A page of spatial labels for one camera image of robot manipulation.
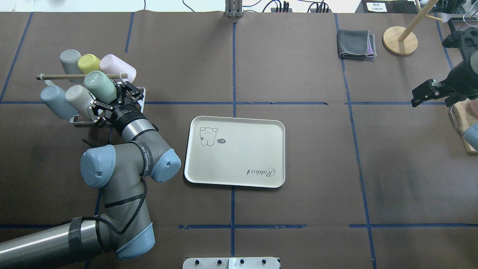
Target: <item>cartoon bear drawing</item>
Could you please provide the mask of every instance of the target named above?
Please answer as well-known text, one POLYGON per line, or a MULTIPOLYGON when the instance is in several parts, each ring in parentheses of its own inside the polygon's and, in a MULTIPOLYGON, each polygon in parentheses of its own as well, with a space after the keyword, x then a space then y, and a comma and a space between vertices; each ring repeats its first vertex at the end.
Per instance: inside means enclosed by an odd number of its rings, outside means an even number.
POLYGON ((201 137, 201 145, 212 146, 214 145, 214 138, 216 138, 217 128, 199 128, 199 136, 201 137))

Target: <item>white floor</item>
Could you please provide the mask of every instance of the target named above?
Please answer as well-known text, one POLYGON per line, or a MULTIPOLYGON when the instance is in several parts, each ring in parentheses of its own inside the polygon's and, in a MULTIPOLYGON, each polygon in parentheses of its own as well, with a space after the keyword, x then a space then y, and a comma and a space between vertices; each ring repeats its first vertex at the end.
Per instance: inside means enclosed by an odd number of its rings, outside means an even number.
MULTIPOLYGON (((243 0, 243 5, 252 5, 259 0, 243 0)), ((261 0, 259 4, 244 10, 262 12, 270 0, 261 0)), ((310 3, 288 0, 289 8, 294 12, 306 12, 310 3)), ((185 0, 194 11, 224 11, 224 0, 185 0)), ((354 13, 360 0, 327 0, 326 3, 335 13, 354 13)), ((132 12, 142 10, 144 0, 0 0, 0 11, 54 11, 54 12, 132 12)), ((146 0, 146 9, 151 11, 190 11, 182 0, 146 0)))

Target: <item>white tray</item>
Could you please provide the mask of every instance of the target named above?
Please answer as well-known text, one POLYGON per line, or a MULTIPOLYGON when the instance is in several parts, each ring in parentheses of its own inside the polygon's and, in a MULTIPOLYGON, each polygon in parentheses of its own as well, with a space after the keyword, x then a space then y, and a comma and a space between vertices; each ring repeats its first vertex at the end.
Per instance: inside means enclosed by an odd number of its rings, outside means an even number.
POLYGON ((184 174, 192 183, 280 187, 285 127, 273 120, 198 116, 189 129, 184 174))

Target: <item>gray towel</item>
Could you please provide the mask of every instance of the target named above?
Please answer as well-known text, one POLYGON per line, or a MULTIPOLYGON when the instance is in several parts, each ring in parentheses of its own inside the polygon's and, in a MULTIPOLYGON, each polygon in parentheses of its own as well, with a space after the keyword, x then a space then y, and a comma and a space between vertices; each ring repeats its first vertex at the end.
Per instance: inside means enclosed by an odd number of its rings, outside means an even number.
POLYGON ((344 59, 374 61, 377 56, 375 36, 365 30, 339 30, 337 52, 344 59))

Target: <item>blue joint cap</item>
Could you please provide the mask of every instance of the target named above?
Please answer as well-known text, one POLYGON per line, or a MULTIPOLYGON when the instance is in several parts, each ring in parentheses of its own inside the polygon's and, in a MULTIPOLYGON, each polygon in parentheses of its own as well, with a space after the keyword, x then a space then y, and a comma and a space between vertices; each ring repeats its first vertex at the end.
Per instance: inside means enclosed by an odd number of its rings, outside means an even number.
POLYGON ((171 179, 179 168, 181 168, 181 160, 171 148, 154 164, 150 177, 156 182, 164 182, 171 179))
POLYGON ((152 230, 152 222, 133 239, 115 251, 118 259, 131 259, 148 252, 156 241, 152 230))
POLYGON ((465 130, 463 137, 475 150, 478 150, 478 123, 465 130))
POLYGON ((81 176, 88 186, 101 188, 111 178, 115 163, 116 150, 112 145, 91 148, 81 157, 81 176))

